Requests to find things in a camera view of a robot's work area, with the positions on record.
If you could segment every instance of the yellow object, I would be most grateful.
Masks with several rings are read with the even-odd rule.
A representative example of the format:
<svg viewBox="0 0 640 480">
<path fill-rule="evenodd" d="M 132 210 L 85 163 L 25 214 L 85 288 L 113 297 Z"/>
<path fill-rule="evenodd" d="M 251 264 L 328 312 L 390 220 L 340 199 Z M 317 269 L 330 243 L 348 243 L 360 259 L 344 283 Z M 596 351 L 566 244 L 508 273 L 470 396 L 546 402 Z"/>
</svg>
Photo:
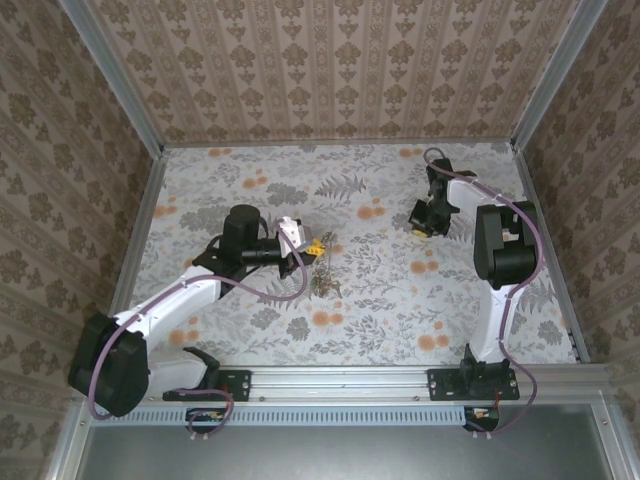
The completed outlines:
<svg viewBox="0 0 640 480">
<path fill-rule="evenodd" d="M 311 246 L 305 250 L 305 252 L 309 255 L 315 255 L 316 257 L 321 257 L 324 254 L 324 251 L 324 245 L 322 245 L 322 243 L 320 243 L 320 240 L 318 240 L 317 238 L 314 238 Z"/>
</svg>

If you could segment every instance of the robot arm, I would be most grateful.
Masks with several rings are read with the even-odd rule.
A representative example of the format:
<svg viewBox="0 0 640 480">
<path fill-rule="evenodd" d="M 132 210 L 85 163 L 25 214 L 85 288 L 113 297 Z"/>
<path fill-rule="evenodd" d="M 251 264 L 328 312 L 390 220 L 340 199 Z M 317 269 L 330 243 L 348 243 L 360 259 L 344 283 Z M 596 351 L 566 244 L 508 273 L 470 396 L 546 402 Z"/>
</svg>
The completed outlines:
<svg viewBox="0 0 640 480">
<path fill-rule="evenodd" d="M 447 158 L 433 163 L 440 169 L 453 172 Z M 472 172 L 457 173 L 475 177 Z M 485 280 L 478 323 L 461 362 L 461 385 L 450 385 L 449 393 L 457 391 L 469 396 L 494 398 L 496 388 L 502 388 L 505 382 L 509 385 L 512 372 L 500 349 L 500 330 L 507 298 L 536 268 L 535 238 L 522 218 L 483 190 L 431 167 L 427 167 L 427 175 L 429 198 L 416 203 L 409 222 L 417 232 L 433 236 L 448 233 L 452 214 L 464 213 L 475 218 L 473 260 L 476 273 Z M 536 222 L 536 211 L 531 202 L 514 204 Z M 523 291 L 520 289 L 511 295 L 502 336 L 505 343 Z"/>
<path fill-rule="evenodd" d="M 169 332 L 200 308 L 226 295 L 233 285 L 213 276 L 241 282 L 248 267 L 278 265 L 280 277 L 290 275 L 297 263 L 289 243 L 300 252 L 305 265 L 323 253 L 308 227 L 289 217 L 279 221 L 280 235 L 258 239 L 258 209 L 239 205 L 225 219 L 219 246 L 212 241 L 193 265 L 175 282 L 145 302 L 109 318 L 100 313 L 85 324 L 69 372 L 69 384 L 87 395 L 96 360 L 107 340 L 134 316 L 108 354 L 96 386 L 96 401 L 116 416 L 129 413 L 145 395 L 177 388 L 215 388 L 219 363 L 195 348 L 179 354 L 149 353 Z"/>
</svg>

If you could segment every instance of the floral wallpaper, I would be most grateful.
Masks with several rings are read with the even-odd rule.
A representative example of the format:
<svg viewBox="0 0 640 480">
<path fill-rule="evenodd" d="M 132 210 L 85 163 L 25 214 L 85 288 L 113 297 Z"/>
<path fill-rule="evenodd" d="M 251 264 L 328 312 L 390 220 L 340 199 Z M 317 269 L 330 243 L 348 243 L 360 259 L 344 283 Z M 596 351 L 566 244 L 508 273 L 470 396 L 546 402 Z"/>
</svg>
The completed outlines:
<svg viewBox="0 0 640 480">
<path fill-rule="evenodd" d="M 612 0 L 526 158 L 594 361 L 640 446 L 640 3 Z"/>
<path fill-rule="evenodd" d="M 0 478 L 46 472 L 151 159 L 56 1 L 0 2 Z"/>
<path fill-rule="evenodd" d="M 90 0 L 165 144 L 509 137 L 578 0 Z"/>
<path fill-rule="evenodd" d="M 446 144 L 456 169 L 523 198 L 506 143 Z M 177 278 L 230 207 L 258 207 L 268 221 L 300 218 L 328 251 L 305 295 L 269 302 L 235 290 L 170 332 L 161 349 L 196 345 L 226 365 L 455 364 L 477 323 L 482 282 L 473 267 L 475 222 L 457 216 L 447 238 L 407 223 L 428 190 L 424 145 L 186 148 L 168 166 L 145 246 L 134 303 Z M 275 267 L 249 285 L 293 293 Z M 520 301 L 511 352 L 526 363 L 575 362 L 547 271 Z"/>
</svg>

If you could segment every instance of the vent slot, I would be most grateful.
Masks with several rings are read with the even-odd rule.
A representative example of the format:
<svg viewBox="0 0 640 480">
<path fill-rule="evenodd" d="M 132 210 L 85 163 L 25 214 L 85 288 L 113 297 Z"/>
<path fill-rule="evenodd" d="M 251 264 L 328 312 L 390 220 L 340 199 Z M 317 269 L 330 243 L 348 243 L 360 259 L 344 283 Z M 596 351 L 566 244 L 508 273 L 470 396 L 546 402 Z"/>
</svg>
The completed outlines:
<svg viewBox="0 0 640 480">
<path fill-rule="evenodd" d="M 187 407 L 139 407 L 92 426 L 184 426 Z M 209 425 L 195 422 L 194 425 Z M 237 406 L 229 426 L 464 425 L 463 407 L 255 407 Z"/>
</svg>

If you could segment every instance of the patterned table surface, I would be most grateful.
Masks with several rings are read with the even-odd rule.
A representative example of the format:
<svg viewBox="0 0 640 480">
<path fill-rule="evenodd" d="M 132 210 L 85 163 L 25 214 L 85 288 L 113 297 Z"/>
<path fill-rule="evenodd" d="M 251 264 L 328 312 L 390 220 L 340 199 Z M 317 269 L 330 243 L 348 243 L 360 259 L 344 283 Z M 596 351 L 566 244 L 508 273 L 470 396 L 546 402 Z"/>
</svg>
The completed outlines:
<svg viewBox="0 0 640 480">
<path fill-rule="evenodd" d="M 455 216 L 447 238 L 410 233 L 408 214 L 428 185 L 426 145 L 181 148 L 168 166 L 134 303 L 178 277 L 221 233 L 230 207 L 258 207 L 272 224 L 302 219 L 331 244 L 300 299 L 274 303 L 235 290 L 172 331 L 160 349 L 196 345 L 226 365 L 455 364 L 473 333 L 481 281 L 474 222 Z M 522 183 L 507 144 L 444 144 L 456 170 L 473 170 L 516 199 Z M 296 291 L 275 267 L 247 283 Z M 509 349 L 525 363 L 572 363 L 546 269 L 523 294 Z"/>
</svg>

